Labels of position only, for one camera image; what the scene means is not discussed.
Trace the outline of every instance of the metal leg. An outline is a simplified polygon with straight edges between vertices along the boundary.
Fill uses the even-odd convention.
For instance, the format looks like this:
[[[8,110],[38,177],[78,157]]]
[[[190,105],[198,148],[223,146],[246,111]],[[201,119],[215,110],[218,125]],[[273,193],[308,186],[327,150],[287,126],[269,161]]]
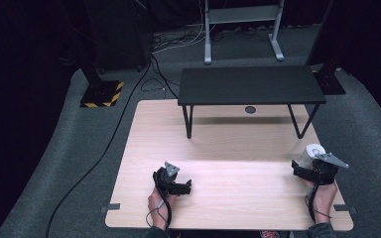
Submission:
[[[280,29],[281,17],[283,15],[284,0],[280,0],[277,9],[277,15],[275,17],[274,32],[273,34],[268,34],[269,40],[271,42],[272,49],[274,50],[275,57],[278,61],[284,60],[283,53],[281,52],[280,45],[277,42],[278,30]]]
[[[205,64],[211,64],[211,39],[209,37],[209,1],[205,0]]]
[[[191,138],[191,124],[192,124],[192,117],[193,117],[193,105],[190,106],[190,117],[188,117],[187,107],[182,106],[182,109],[184,110],[185,126],[187,127],[187,136],[188,136],[188,139],[190,139]]]
[[[290,115],[292,116],[292,121],[293,121],[293,125],[295,126],[295,129],[296,129],[297,137],[299,139],[302,139],[305,136],[305,133],[309,128],[309,125],[311,125],[311,122],[314,119],[315,114],[317,114],[317,111],[319,109],[320,104],[315,105],[314,111],[312,111],[311,115],[309,116],[308,122],[306,123],[305,128],[302,131],[302,134],[299,131],[299,126],[297,125],[295,115],[293,114],[292,105],[290,105],[290,104],[287,104],[287,105],[289,106]]]

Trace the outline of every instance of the black curtain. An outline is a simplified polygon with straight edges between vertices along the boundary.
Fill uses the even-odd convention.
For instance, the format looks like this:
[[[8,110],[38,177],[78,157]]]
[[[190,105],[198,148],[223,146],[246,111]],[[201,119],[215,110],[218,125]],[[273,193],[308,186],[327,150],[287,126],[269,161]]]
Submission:
[[[43,2],[0,1],[0,226],[54,133],[70,83],[46,10]]]
[[[381,1],[334,0],[308,64],[342,66],[381,107]]]

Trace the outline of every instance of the black cable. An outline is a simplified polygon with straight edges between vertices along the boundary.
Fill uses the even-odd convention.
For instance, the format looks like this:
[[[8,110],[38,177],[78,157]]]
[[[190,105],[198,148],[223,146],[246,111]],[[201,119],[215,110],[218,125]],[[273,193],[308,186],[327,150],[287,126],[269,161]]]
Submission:
[[[156,87],[156,88],[152,88],[152,89],[144,89],[144,85],[146,83],[148,83],[149,81],[151,80],[155,80],[157,81],[158,83],[160,83],[160,85],[162,85],[162,87]],[[156,91],[156,90],[163,90],[164,91],[164,98],[163,99],[166,99],[166,95],[167,95],[167,90],[166,90],[166,86],[157,78],[153,77],[153,78],[150,78],[146,81],[144,81],[142,84],[141,84],[141,91],[142,92],[150,92],[150,91]]]
[[[160,197],[162,198],[164,204],[167,207],[167,222],[166,222],[166,230],[169,228],[170,222],[172,222],[172,208],[170,207],[169,202],[167,201],[166,197],[160,190],[159,186],[156,184],[157,192],[159,193]]]
[[[156,62],[158,75],[164,80],[166,86],[169,88],[169,90],[172,92],[172,94],[176,97],[176,99],[178,99],[178,96],[170,88],[168,80],[163,76],[162,72],[160,71],[159,62],[157,61],[157,59],[152,54],[151,54],[151,58],[154,59],[154,61]]]
[[[76,184],[74,184],[70,190],[63,196],[63,198],[60,200],[60,202],[58,203],[58,205],[55,207],[54,209],[54,212],[52,213],[52,216],[51,216],[51,219],[49,220],[48,222],[48,228],[46,230],[46,237],[48,238],[49,237],[49,233],[50,233],[50,230],[51,230],[51,226],[52,226],[52,222],[55,218],[55,215],[58,211],[58,209],[60,208],[60,206],[62,205],[62,203],[64,202],[64,200],[70,195],[70,193],[98,166],[98,164],[100,164],[101,160],[104,158],[104,156],[106,155],[110,145],[112,144],[113,142],[113,139],[117,133],[117,130],[120,126],[120,122],[122,121],[122,118],[123,118],[123,115],[125,114],[125,111],[126,111],[126,108],[129,104],[129,101],[131,100],[132,98],[132,95],[134,94],[134,91],[135,89],[137,88],[138,84],[142,81],[142,79],[144,78],[144,76],[147,74],[148,70],[150,69],[150,66],[151,66],[151,62],[148,63],[148,67],[147,69],[145,70],[144,74],[141,76],[141,78],[138,80],[137,84],[135,84],[134,88],[132,89],[132,92],[131,94],[129,95],[129,98],[128,100],[126,101],[126,104],[125,104],[125,107],[123,108],[123,111],[122,111],[122,114],[120,115],[120,118],[119,118],[119,121],[117,122],[117,125],[116,125],[116,128],[114,129],[114,132],[109,140],[109,143],[107,144],[106,148],[104,149],[103,153],[101,154],[100,158],[98,159],[98,161],[76,182]]]

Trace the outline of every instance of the metal stand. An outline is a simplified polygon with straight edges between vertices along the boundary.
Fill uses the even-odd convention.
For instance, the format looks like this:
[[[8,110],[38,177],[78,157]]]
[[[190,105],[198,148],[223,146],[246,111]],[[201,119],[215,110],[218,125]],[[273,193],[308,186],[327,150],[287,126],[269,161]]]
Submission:
[[[187,127],[187,136],[188,139],[191,138],[191,123],[193,117],[193,105],[190,106],[190,116],[188,117],[188,109],[186,106],[182,107],[184,109],[184,117],[185,117],[185,126]]]
[[[273,34],[269,34],[269,40],[278,61],[284,60],[283,53],[277,42],[278,30],[280,29],[281,17],[283,15],[284,0],[278,5],[212,9],[209,10],[209,0],[205,0],[205,46],[204,63],[211,64],[211,42],[210,24],[236,23],[236,22],[260,22],[275,21]]]
[[[314,111],[312,111],[311,115],[309,115],[308,122],[306,123],[305,128],[302,131],[302,134],[299,131],[299,126],[297,125],[295,115],[293,114],[292,105],[288,104],[288,106],[289,106],[290,115],[292,116],[293,125],[295,126],[295,129],[296,129],[297,137],[299,139],[302,139],[305,136],[305,133],[309,128],[309,125],[311,125],[311,122],[314,119],[315,114],[317,114],[317,111],[319,109],[319,104],[315,105]]]
[[[116,96],[119,92],[119,81],[102,81],[98,76],[95,68],[92,66],[89,55],[83,48],[83,44],[78,39],[76,31],[73,29],[72,23],[64,10],[64,6],[58,0],[55,0],[58,13],[57,21],[62,27],[63,35],[66,37],[71,46],[76,58],[79,62],[79,67],[88,80],[89,86],[81,99],[81,106],[98,107],[112,106],[115,104]]]

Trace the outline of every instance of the dark background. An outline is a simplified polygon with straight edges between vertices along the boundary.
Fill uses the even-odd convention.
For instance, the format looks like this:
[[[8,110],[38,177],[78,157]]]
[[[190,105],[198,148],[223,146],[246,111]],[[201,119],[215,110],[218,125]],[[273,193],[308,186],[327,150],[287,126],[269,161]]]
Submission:
[[[272,2],[275,1],[229,0],[226,7]],[[329,2],[287,0],[282,27],[320,23]],[[223,3],[211,1],[211,7],[221,8]],[[69,66],[61,64],[70,48],[61,33],[61,22],[55,19],[55,4],[56,1],[0,1],[0,225],[40,161],[58,123],[70,77],[79,68],[75,60]],[[84,2],[64,0],[63,5],[75,27],[93,37]],[[199,19],[197,5],[188,0],[154,0],[147,7],[148,24],[155,32]],[[235,27],[224,25],[216,31]],[[96,63],[95,45],[84,37],[80,40]],[[381,2],[333,1],[311,63],[329,59],[336,59],[339,66],[359,79],[381,106]]]

